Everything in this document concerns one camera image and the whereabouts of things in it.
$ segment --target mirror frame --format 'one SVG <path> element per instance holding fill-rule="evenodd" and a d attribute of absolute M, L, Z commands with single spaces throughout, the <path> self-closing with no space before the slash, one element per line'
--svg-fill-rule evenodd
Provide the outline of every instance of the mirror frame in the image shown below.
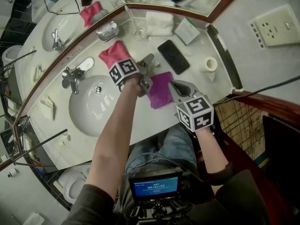
<path fill-rule="evenodd" d="M 234 0 L 221 0 L 216 7 L 213 9 L 213 11 L 208 15 L 201 15 L 199 13 L 193 12 L 193 11 L 188 11 L 186 9 L 178 8 L 178 7 L 167 7 L 167 6 L 162 6 L 162 5 L 155 5 L 155 4 L 139 4 L 139 3 L 125 3 L 121 7 L 116 8 L 113 10 L 111 13 L 103 17 L 101 20 L 99 20 L 97 23 L 94 25 L 90 26 L 88 29 L 86 29 L 82 34 L 80 34 L 72 43 L 70 43 L 56 58 L 55 60 L 50 64 L 48 69 L 43 73 L 43 75 L 40 77 L 38 82 L 35 84 L 33 89 L 30 91 L 29 95 L 23 102 L 22 107 L 20 108 L 16 119 L 13 123 L 13 132 L 16 140 L 18 139 L 18 124 L 20 118 L 25 116 L 27 112 L 30 110 L 30 108 L 34 105 L 35 100 L 34 98 L 38 98 L 38 95 L 36 95 L 37 92 L 41 92 L 41 88 L 39 86 L 42 84 L 44 79 L 51 73 L 51 71 L 59 64 L 59 62 L 67 56 L 74 48 L 75 46 L 81 42 L 86 36 L 89 34 L 93 33 L 95 30 L 97 30 L 99 27 L 113 19 L 115 16 L 118 14 L 122 13 L 125 11 L 125 5 L 127 5 L 131 9 L 145 9 L 145 10 L 155 10 L 155 11 L 160 11 L 160 12 L 167 12 L 167 13 L 173 13 L 177 15 L 182 15 L 182 16 L 187 16 L 191 18 L 195 18 L 207 23 L 213 23 L 221 14 L 222 12 L 233 2 Z M 22 153 L 22 150 L 19 145 L 17 145 L 17 150 L 18 153 L 17 155 L 19 156 Z M 12 160 L 9 158 L 5 162 L 0 164 L 0 172 L 6 168 L 7 166 L 12 164 Z"/>

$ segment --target pink cloth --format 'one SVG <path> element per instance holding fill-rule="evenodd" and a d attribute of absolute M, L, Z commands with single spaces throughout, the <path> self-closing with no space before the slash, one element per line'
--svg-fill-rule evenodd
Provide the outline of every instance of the pink cloth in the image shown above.
<path fill-rule="evenodd" d="M 173 80 L 171 72 L 161 73 L 151 77 L 153 86 L 147 94 L 151 108 L 158 109 L 173 101 L 168 83 Z"/>
<path fill-rule="evenodd" d="M 89 7 L 85 7 L 81 12 L 80 16 L 84 20 L 84 27 L 90 27 L 92 25 L 91 18 L 102 10 L 100 2 L 94 2 Z"/>
<path fill-rule="evenodd" d="M 98 56 L 110 69 L 115 62 L 130 58 L 125 46 L 121 41 L 116 41 L 110 48 L 102 51 Z"/>

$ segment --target black and white marker cube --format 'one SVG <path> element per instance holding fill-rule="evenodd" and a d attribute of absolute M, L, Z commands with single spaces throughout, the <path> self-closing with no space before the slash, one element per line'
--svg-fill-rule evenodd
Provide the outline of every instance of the black and white marker cube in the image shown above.
<path fill-rule="evenodd" d="M 109 70 L 109 75 L 111 76 L 113 83 L 118 85 L 125 78 L 138 72 L 139 69 L 135 62 L 132 60 L 132 58 L 128 58 L 115 62 Z"/>
<path fill-rule="evenodd" d="M 214 121 L 214 108 L 205 96 L 177 105 L 179 120 L 192 132 L 208 127 Z"/>

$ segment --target floor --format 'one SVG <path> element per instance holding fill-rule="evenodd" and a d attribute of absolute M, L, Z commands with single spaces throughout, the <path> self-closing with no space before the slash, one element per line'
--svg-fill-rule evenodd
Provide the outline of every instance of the floor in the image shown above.
<path fill-rule="evenodd" d="M 253 160 L 265 152 L 262 117 L 266 112 L 234 100 L 215 109 L 223 131 Z"/>

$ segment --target blue screen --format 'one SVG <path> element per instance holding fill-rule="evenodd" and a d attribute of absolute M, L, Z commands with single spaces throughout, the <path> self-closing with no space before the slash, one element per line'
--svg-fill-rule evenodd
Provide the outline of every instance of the blue screen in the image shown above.
<path fill-rule="evenodd" d="M 135 182 L 135 195 L 137 197 L 152 196 L 177 191 L 178 177 L 161 180 Z"/>

